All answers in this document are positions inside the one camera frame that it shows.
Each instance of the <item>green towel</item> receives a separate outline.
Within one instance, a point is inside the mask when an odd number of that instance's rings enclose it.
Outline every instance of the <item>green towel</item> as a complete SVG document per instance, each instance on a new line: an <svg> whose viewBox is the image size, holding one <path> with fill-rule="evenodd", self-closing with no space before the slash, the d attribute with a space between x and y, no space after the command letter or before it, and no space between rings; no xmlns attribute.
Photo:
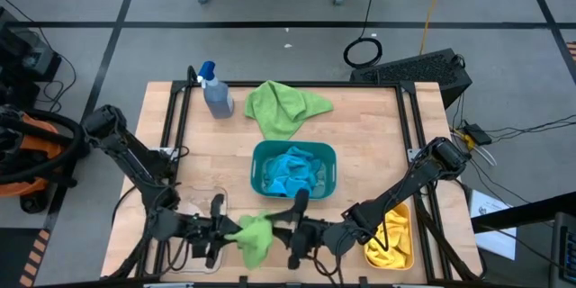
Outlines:
<svg viewBox="0 0 576 288"><path fill-rule="evenodd" d="M265 139L288 140L307 118L333 109L317 94L266 81L248 95L244 114L258 121Z"/></svg>
<svg viewBox="0 0 576 288"><path fill-rule="evenodd" d="M244 265L248 270L260 266L272 246L273 224L266 215L267 212L263 211L256 217L240 216L239 223L242 230L235 234L224 235L225 239L236 241L238 248L242 250Z"/></svg>

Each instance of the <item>yellow cloth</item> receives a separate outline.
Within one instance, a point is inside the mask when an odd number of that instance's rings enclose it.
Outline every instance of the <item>yellow cloth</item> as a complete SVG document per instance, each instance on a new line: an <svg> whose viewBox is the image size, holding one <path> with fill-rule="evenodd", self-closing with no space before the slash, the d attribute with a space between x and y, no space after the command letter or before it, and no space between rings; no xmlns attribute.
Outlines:
<svg viewBox="0 0 576 288"><path fill-rule="evenodd" d="M375 239L371 239L368 242L366 256L375 266L388 269L405 268L407 256L412 254L408 219L400 216L396 211L389 211L386 213L386 230L388 232L388 251L384 251ZM382 224L378 226L376 237L384 243Z"/></svg>

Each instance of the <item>blue spray nozzle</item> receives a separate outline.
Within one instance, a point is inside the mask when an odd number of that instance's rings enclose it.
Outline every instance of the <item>blue spray nozzle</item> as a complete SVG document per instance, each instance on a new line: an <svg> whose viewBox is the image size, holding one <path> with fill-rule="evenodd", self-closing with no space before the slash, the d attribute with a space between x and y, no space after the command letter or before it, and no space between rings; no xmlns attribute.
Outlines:
<svg viewBox="0 0 576 288"><path fill-rule="evenodd" d="M214 79L214 67L216 64L212 61L205 61L200 68L200 72L198 72L198 77L202 77L206 81L210 81Z"/></svg>

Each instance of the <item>blue cloth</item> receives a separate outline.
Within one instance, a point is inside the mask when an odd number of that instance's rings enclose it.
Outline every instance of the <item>blue cloth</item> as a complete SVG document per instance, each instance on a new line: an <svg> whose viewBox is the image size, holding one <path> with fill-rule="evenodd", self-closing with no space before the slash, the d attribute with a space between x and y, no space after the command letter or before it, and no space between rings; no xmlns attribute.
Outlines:
<svg viewBox="0 0 576 288"><path fill-rule="evenodd" d="M310 152L291 147L285 154L266 164L267 192L294 197L303 188L311 194L316 186L320 164L320 160Z"/></svg>

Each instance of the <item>gray floor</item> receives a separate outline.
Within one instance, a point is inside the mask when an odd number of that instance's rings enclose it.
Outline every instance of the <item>gray floor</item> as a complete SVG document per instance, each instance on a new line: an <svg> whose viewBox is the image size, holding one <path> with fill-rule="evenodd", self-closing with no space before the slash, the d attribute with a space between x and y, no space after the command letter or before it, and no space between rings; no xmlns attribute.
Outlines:
<svg viewBox="0 0 576 288"><path fill-rule="evenodd" d="M122 0L11 0L36 21L115 22ZM368 0L131 0L128 22L362 21ZM545 0L559 23L576 23L574 0ZM373 0L370 20L423 22L431 0ZM434 22L545 23L536 0L438 0ZM101 67L112 29L45 29L52 46L75 65L75 86L63 98L62 114L79 120ZM137 29L124 28L107 69L97 106L122 108L134 130L146 83L185 77L188 65L207 59L217 64L221 79L347 80L351 69L342 60L344 47L358 29ZM369 29L382 42L382 62L416 55L422 30ZM576 41L575 30L562 31ZM427 51L453 48L464 55L473 85L466 92L464 118L486 129L530 126L572 114L576 85L553 35L541 30L430 30ZM355 49L356 60L372 49ZM57 79L71 82L63 64ZM448 110L451 117L455 108ZM502 141L489 147L496 167L480 162L494 182L529 201L576 190L572 181L574 129L565 128ZM97 279L110 235L110 218L118 199L122 173L100 152L76 167L78 187L69 190L58 216L37 284ZM463 180L489 194L473 169ZM507 203L515 196L489 184ZM0 201L3 227L41 227L45 214L27 215L14 199ZM536 224L519 237L541 252L550 251L550 230ZM511 263L484 253L488 277L502 283L546 285L547 264L522 247Z"/></svg>

